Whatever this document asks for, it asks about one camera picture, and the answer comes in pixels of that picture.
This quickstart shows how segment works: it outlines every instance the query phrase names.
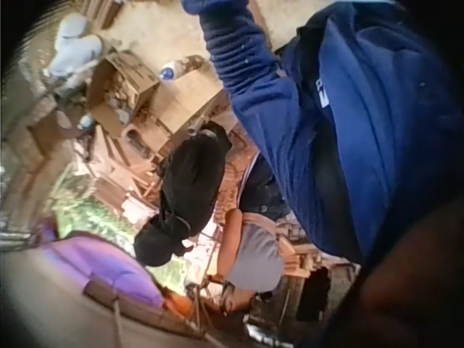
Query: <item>blue bottle cap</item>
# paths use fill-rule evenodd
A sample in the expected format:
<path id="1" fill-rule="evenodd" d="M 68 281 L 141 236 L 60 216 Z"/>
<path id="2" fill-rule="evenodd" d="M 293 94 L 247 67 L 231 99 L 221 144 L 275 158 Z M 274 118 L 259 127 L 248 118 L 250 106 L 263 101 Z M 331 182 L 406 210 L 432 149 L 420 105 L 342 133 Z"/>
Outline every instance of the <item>blue bottle cap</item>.
<path id="1" fill-rule="evenodd" d="M 174 78 L 174 70 L 171 67 L 165 67 L 159 73 L 162 80 L 172 80 Z"/>

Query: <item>white logo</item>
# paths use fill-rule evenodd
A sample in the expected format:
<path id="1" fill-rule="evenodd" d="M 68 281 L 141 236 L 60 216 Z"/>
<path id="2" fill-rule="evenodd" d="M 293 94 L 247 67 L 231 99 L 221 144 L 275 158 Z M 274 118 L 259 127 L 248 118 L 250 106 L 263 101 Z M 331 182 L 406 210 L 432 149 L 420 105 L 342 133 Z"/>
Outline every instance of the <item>white logo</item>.
<path id="1" fill-rule="evenodd" d="M 318 90 L 318 93 L 319 93 L 319 99 L 320 99 L 321 107 L 324 108 L 324 107 L 328 106 L 327 93 L 324 90 L 324 86 L 323 86 L 322 80 L 320 78 L 318 78 L 316 80 L 316 89 Z"/>

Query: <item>blue jacket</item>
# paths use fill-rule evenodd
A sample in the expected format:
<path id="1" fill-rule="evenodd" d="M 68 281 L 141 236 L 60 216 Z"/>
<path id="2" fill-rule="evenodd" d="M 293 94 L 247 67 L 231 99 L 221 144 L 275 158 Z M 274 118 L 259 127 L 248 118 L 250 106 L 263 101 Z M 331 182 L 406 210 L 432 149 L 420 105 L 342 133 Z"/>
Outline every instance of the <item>blue jacket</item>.
<path id="1" fill-rule="evenodd" d="M 199 15 L 233 110 L 310 240 L 345 256 L 337 242 L 343 236 L 323 218 L 312 173 L 318 124 L 322 117 L 332 124 L 363 263 L 381 226 L 399 236 L 462 189 L 463 106 L 452 74 L 394 5 L 342 2 L 324 10 L 308 90 L 301 38 L 279 62 L 247 2 L 183 6 Z"/>

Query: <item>blue sleeve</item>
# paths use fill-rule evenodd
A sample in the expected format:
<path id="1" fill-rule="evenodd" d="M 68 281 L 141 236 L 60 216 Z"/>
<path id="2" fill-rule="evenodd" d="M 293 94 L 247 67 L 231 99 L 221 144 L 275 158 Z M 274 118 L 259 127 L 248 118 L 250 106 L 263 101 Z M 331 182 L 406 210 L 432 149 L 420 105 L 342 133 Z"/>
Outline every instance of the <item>blue sleeve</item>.
<path id="1" fill-rule="evenodd" d="M 308 200 L 305 190 L 312 180 L 314 127 L 308 115 L 302 122 L 297 87 L 277 73 L 278 60 L 247 4 L 248 0 L 183 0 L 184 9 L 200 17 L 233 111 L 271 166 L 283 195 L 294 201 L 289 202 L 291 208 L 298 210 L 297 201 Z"/>

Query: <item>black cloth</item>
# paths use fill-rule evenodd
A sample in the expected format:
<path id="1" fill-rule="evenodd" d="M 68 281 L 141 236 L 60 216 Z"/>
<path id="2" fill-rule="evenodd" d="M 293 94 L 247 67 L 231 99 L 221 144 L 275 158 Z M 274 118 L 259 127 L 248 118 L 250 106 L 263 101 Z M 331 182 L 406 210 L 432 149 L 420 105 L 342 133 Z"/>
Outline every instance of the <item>black cloth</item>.
<path id="1" fill-rule="evenodd" d="M 203 129 L 215 137 L 199 133 L 186 139 L 163 163 L 159 214 L 134 241 L 136 257 L 145 265 L 164 265 L 172 253 L 183 256 L 188 250 L 182 240 L 200 233 L 210 221 L 231 143 L 216 123 Z"/>
<path id="2" fill-rule="evenodd" d="M 241 193 L 239 209 L 277 221 L 290 213 L 276 178 L 265 158 L 259 154 Z"/>

